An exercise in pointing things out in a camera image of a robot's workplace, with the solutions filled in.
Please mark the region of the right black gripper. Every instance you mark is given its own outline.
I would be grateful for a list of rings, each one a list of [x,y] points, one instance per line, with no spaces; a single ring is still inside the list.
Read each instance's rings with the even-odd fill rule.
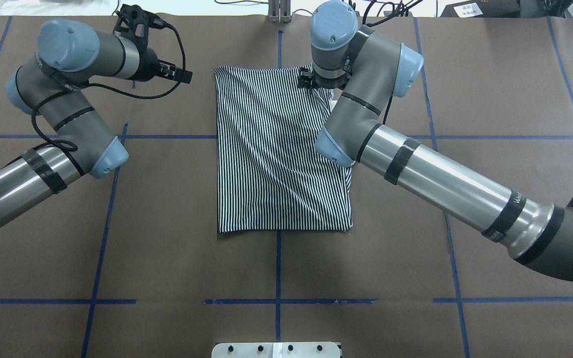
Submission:
[[[309,64],[298,68],[297,87],[305,89],[334,89],[332,79],[334,70],[327,70],[318,64]]]

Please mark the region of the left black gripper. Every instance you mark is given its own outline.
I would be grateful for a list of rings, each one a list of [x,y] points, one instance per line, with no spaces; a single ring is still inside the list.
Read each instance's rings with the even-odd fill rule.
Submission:
[[[192,81],[192,72],[180,68],[173,63],[159,59],[156,52],[148,47],[143,54],[139,54],[137,81],[147,82],[154,77],[190,84]]]

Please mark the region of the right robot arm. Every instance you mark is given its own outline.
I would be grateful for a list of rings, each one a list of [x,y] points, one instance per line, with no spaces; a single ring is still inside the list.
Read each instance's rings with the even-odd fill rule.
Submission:
[[[405,96],[420,74],[422,55],[360,24],[341,0],[314,10],[309,39],[305,81],[342,90],[316,152],[345,168],[367,166],[501,244],[524,267],[573,282],[573,197],[564,208],[531,201],[379,122],[388,100]]]

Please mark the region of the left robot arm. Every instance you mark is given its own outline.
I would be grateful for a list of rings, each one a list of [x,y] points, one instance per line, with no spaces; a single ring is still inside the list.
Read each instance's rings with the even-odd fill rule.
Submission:
[[[112,33],[63,18],[45,22],[34,57],[7,80],[6,95],[30,115],[43,143],[0,169],[0,228],[77,179],[99,179],[129,154],[83,95],[89,79],[102,76],[146,82],[153,77],[176,86],[192,73],[158,58],[148,46],[150,29],[174,27],[158,16],[119,17]]]

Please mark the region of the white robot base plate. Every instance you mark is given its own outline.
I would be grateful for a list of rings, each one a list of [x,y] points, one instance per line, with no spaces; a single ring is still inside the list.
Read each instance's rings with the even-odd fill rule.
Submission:
[[[341,358],[340,343],[320,342],[250,342],[214,345],[212,358]]]

